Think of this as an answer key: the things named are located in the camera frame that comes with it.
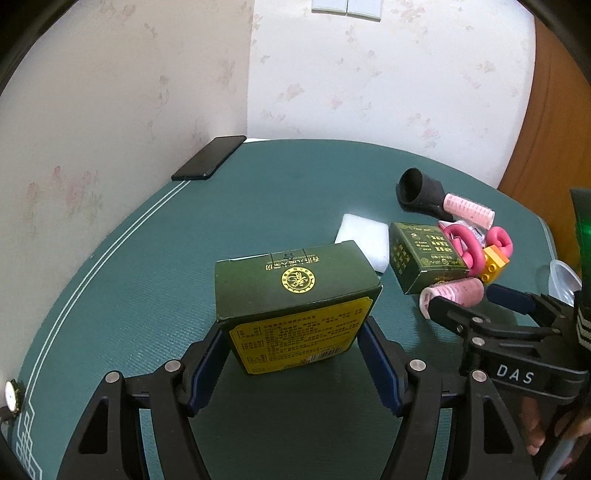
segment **pink hair roller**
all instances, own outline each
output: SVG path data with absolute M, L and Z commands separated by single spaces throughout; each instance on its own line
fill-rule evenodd
M 496 245 L 509 258 L 513 255 L 513 242 L 504 228 L 494 226 L 486 234 L 486 245 Z
M 468 267 L 468 276 L 477 277 L 484 270 L 486 260 L 484 259 L 484 252 L 482 245 L 476 240 L 474 234 L 463 225 L 453 223 L 443 230 L 443 234 L 452 243 L 453 248 L 461 256 L 462 260 Z M 467 246 L 467 250 L 463 250 L 462 242 Z
M 494 210 L 454 195 L 453 193 L 445 195 L 443 209 L 447 213 L 461 217 L 464 220 L 469 220 L 487 230 L 491 228 L 492 222 L 495 220 Z
M 427 320 L 431 319 L 429 316 L 429 302 L 434 297 L 443 297 L 469 308 L 482 301 L 484 286 L 478 278 L 463 278 L 424 288 L 418 299 L 418 307 Z

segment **floral wallpaper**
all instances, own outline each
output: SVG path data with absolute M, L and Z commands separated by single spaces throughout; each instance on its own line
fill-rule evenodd
M 384 0 L 380 22 L 256 0 L 248 135 L 387 145 L 496 187 L 534 58 L 517 0 Z
M 18 66 L 0 96 L 0 378 L 108 233 L 213 137 L 246 132 L 253 6 L 79 0 Z

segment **human hand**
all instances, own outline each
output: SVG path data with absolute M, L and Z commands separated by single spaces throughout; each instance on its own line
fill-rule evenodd
M 555 436 L 560 436 L 563 433 L 563 430 L 570 423 L 573 415 L 574 412 L 568 412 L 556 423 L 554 428 Z M 540 447 L 546 440 L 538 401 L 534 398 L 523 397 L 519 416 L 523 423 L 527 452 L 530 455 L 535 455 L 540 451 Z M 573 451 L 562 464 L 562 468 L 565 468 L 579 458 L 587 446 L 589 439 L 591 439 L 591 409 L 587 408 L 578 415 L 569 429 L 564 432 L 563 438 L 566 440 L 576 440 Z

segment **barcode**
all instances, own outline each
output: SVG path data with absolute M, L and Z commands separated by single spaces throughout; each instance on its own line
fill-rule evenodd
M 310 355 L 308 357 L 308 363 L 317 362 L 318 360 L 322 360 L 323 358 L 326 358 L 327 356 L 336 355 L 342 349 L 343 349 L 343 347 L 339 346 L 337 348 L 332 348 L 330 350 L 325 350 L 322 353 L 317 353 L 315 355 Z

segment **wooden cabinet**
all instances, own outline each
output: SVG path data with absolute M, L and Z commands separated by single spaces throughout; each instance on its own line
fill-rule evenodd
M 558 257 L 580 267 L 571 187 L 591 188 L 591 86 L 539 20 L 530 102 L 499 190 L 550 226 Z

